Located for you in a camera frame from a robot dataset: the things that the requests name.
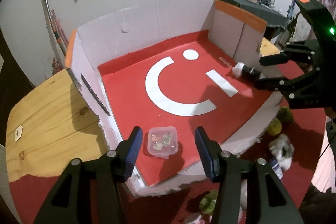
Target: green fuzzy object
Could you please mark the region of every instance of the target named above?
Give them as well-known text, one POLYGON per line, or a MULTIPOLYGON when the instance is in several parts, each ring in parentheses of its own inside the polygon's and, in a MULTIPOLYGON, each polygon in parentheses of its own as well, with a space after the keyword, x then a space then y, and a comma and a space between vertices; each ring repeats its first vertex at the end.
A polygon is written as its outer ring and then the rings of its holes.
POLYGON ((212 190, 210 193, 206 194, 204 198, 199 203, 199 209, 201 212, 205 215, 212 215, 215 205, 216 205, 216 200, 218 196, 218 190, 212 190))
POLYGON ((294 122, 293 114, 286 106, 282 106, 280 108, 277 118, 280 120, 280 122, 294 122))

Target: white curved shape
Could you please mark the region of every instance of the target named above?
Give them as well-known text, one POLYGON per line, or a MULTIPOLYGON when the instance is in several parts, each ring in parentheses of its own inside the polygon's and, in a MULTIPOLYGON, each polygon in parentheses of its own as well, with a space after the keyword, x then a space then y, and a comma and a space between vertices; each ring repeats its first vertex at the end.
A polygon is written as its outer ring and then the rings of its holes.
POLYGON ((182 104, 169 99, 160 90, 158 79, 161 71, 174 61, 168 56, 155 63, 147 73, 145 86, 148 97, 162 110, 177 116, 196 116, 213 111, 217 107, 206 100, 196 104, 182 104))
POLYGON ((196 60, 199 57, 199 54, 195 50, 188 49, 183 52, 183 57, 186 60, 196 60))

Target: white sticker with hole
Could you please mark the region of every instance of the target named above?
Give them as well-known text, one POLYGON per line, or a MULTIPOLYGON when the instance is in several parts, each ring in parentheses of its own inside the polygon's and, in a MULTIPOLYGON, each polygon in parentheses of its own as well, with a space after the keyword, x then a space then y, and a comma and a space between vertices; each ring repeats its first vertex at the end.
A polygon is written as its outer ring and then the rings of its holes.
POLYGON ((22 125, 19 125, 19 127, 15 130, 15 141, 17 142, 21 136, 22 136, 22 129, 23 129, 23 126, 22 125))

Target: orange cardboard edge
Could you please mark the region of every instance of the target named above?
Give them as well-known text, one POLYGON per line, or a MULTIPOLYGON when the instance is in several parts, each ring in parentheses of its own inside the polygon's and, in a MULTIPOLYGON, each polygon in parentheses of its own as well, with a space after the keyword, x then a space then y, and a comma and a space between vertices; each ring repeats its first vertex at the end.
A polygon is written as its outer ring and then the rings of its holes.
POLYGON ((228 14, 241 22, 244 22, 245 24, 249 25, 253 29, 255 29, 258 32, 264 33, 267 22, 256 15, 253 15, 252 13, 245 11, 237 6, 231 5, 229 3, 215 0, 215 7, 216 10, 219 10, 225 14, 228 14))
POLYGON ((71 68, 72 54, 73 54, 73 51, 74 51, 76 33, 77 33, 77 31, 73 30, 71 35, 70 35, 69 45, 68 45, 68 50, 67 50, 67 56, 65 57, 65 67, 66 68, 71 68))

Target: orange sticker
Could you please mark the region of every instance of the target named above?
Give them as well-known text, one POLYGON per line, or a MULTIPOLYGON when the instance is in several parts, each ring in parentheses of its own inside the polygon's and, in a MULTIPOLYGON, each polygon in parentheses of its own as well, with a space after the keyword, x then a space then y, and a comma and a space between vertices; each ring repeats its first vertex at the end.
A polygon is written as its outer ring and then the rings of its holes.
POLYGON ((301 1, 302 3, 310 2, 310 0, 299 0, 299 1, 301 1))

